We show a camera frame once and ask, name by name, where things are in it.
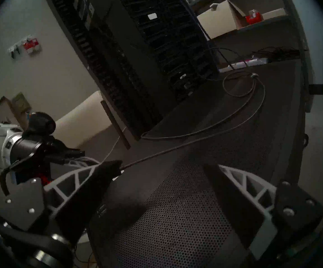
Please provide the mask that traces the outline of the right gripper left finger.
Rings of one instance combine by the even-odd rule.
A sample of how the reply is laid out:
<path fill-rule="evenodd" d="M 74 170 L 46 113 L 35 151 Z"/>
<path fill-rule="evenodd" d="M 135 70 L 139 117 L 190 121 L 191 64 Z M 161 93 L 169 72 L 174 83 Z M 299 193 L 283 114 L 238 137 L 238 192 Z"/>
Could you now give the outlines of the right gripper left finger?
<path fill-rule="evenodd" d="M 96 213 L 112 179 L 121 175 L 122 160 L 68 172 L 44 187 L 52 213 L 44 230 L 76 244 Z"/>

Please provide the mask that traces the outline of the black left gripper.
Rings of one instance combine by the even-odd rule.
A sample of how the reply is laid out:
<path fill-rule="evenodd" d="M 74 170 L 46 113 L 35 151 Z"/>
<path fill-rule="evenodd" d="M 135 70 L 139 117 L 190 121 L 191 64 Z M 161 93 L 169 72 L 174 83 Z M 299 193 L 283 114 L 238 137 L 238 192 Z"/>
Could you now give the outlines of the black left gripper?
<path fill-rule="evenodd" d="M 30 115 L 27 129 L 11 147 L 9 166 L 15 184 L 33 178 L 49 184 L 53 181 L 51 163 L 64 165 L 85 156 L 84 151 L 68 148 L 62 141 L 54 138 L 52 133 L 55 129 L 56 122 L 48 114 L 34 112 Z"/>

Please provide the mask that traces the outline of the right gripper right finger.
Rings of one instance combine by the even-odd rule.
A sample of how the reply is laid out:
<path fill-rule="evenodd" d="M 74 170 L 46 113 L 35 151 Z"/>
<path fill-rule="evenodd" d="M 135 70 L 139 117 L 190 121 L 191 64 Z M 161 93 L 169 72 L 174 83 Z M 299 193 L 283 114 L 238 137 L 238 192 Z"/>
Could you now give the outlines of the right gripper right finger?
<path fill-rule="evenodd" d="M 242 245 L 260 260 L 278 233 L 272 221 L 277 187 L 224 165 L 205 164 L 204 174 Z"/>

